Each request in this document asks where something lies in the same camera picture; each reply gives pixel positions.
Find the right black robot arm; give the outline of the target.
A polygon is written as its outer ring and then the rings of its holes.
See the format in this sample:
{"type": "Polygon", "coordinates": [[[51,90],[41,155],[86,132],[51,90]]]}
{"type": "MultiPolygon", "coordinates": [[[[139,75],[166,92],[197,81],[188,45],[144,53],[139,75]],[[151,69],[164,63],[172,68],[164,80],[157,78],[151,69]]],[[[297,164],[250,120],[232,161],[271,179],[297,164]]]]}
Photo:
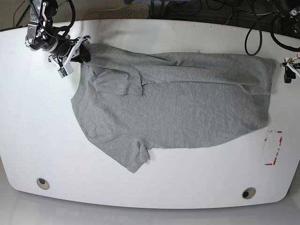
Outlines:
{"type": "Polygon", "coordinates": [[[67,26],[53,26],[53,17],[57,14],[58,3],[55,0],[30,0],[30,22],[28,23],[26,45],[33,51],[43,50],[55,57],[63,58],[69,54],[74,40],[68,35],[75,23],[75,7],[68,1],[72,18],[67,26]]]}

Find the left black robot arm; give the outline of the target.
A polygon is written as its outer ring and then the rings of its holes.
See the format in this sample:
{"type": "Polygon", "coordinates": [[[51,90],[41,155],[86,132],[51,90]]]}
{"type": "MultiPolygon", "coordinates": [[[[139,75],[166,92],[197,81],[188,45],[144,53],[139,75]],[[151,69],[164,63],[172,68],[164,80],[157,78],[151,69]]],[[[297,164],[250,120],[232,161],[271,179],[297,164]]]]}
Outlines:
{"type": "Polygon", "coordinates": [[[249,56],[260,52],[266,31],[277,46],[300,52],[276,37],[300,37],[298,0],[77,0],[75,8],[78,20],[174,19],[245,27],[244,49],[249,56]]]}

